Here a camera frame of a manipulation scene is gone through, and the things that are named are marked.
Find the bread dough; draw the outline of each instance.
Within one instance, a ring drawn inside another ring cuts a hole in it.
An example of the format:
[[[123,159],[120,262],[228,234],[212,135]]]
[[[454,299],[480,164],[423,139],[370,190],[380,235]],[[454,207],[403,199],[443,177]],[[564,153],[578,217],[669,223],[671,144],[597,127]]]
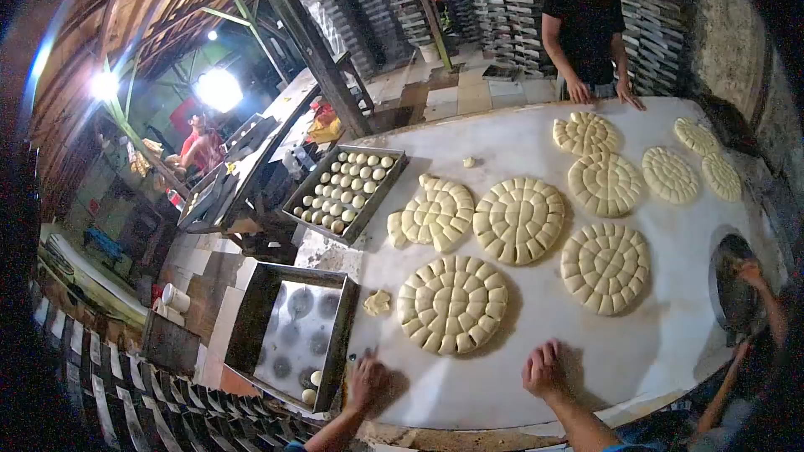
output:
[[[380,313],[389,311],[391,306],[388,302],[391,296],[385,290],[377,290],[363,301],[363,310],[366,311],[368,316],[378,316]]]
[[[650,190],[674,205],[698,194],[698,176],[684,159],[663,146],[654,146],[642,156],[642,175]]]
[[[711,131],[707,128],[695,124],[689,119],[678,118],[673,125],[673,131],[681,143],[688,146],[693,151],[701,156],[706,156],[711,152],[718,152],[720,145],[718,145],[717,138],[712,135]]]
[[[419,183],[425,193],[407,203],[399,226],[410,241],[421,245],[432,243],[437,251],[447,253],[471,224],[472,195],[463,185],[428,174],[420,176]]]
[[[726,162],[719,152],[713,152],[703,157],[701,170],[709,187],[721,199],[735,203],[743,196],[743,185],[740,175],[734,166]]]
[[[564,200],[542,180],[518,177],[497,184],[477,203],[474,235],[487,253],[510,266],[541,257],[564,225]]]
[[[613,218],[628,213],[642,193],[639,173],[617,154],[598,152],[569,168],[569,190],[586,210]]]
[[[572,296],[602,316],[617,314],[645,289],[650,253],[638,231],[614,224],[583,227],[564,244],[561,277]]]
[[[418,269],[399,288],[397,318],[425,351],[465,354],[494,335],[507,304],[506,279],[494,266],[450,255]]]
[[[570,123],[553,123],[553,139],[561,150],[576,156],[620,150],[620,136],[606,119],[592,112],[573,112],[569,118]]]

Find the person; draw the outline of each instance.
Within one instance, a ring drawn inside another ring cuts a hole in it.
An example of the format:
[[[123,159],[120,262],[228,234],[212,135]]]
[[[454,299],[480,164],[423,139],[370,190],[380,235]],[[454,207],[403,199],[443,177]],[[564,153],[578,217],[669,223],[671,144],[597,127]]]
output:
[[[544,0],[542,41],[559,72],[559,99],[592,103],[613,98],[616,91],[621,103],[645,110],[631,92],[625,29],[620,0]],[[612,59],[620,78],[616,85]]]

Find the small dough piece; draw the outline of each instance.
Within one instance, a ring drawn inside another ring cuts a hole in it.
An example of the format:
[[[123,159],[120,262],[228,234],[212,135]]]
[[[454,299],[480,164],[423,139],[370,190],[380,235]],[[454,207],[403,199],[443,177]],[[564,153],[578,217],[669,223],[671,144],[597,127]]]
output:
[[[317,392],[315,391],[315,389],[305,389],[304,391],[301,392],[301,396],[302,396],[301,400],[306,405],[312,406],[315,403],[316,395],[317,395]]]

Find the scored dough round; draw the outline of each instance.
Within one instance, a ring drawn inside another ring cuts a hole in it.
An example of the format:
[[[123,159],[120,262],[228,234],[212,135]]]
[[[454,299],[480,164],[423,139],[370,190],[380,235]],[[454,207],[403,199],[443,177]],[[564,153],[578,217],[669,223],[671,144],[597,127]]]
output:
[[[568,176],[572,195],[598,216],[625,215],[642,193],[636,168],[617,154],[581,157],[569,168]]]
[[[397,318],[425,351],[466,354],[497,331],[507,303],[505,277],[494,266],[448,256],[421,267],[399,288]]]
[[[734,166],[726,162],[719,152],[703,157],[701,171],[709,187],[721,199],[735,203],[743,196],[743,184]]]
[[[561,119],[553,123],[553,140],[561,150],[576,156],[620,150],[620,136],[606,119],[592,112],[573,112],[569,117],[569,123]]]
[[[564,244],[561,277],[572,296],[590,311],[622,311],[645,287],[650,253],[638,231],[614,224],[583,227]]]
[[[698,176],[684,159],[663,146],[654,146],[642,156],[642,175],[659,197],[682,205],[698,194]]]
[[[472,218],[474,235],[487,253],[510,266],[541,257],[561,232],[564,201],[542,180],[505,180],[483,196]]]
[[[698,152],[701,156],[720,150],[717,138],[712,135],[711,131],[693,123],[689,119],[683,117],[676,119],[673,131],[675,131],[675,135],[678,136],[682,144],[688,146],[694,152]]]

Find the wooden ceiling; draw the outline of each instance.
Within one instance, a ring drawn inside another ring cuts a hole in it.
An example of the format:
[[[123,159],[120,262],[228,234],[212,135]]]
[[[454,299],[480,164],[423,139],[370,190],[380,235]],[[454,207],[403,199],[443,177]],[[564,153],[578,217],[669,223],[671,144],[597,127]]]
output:
[[[254,0],[245,1],[251,5]],[[101,69],[104,57],[113,67],[128,61],[121,71],[126,73],[139,53],[137,81],[158,77],[223,21],[201,7],[236,10],[232,0],[76,0],[72,5],[39,78],[29,128],[30,139],[40,147],[46,215],[61,211],[47,206],[48,200],[63,198],[48,194],[83,176],[83,167],[78,166],[83,161],[70,158],[80,154],[76,143],[95,108],[88,81]],[[121,85],[126,85],[125,76]]]

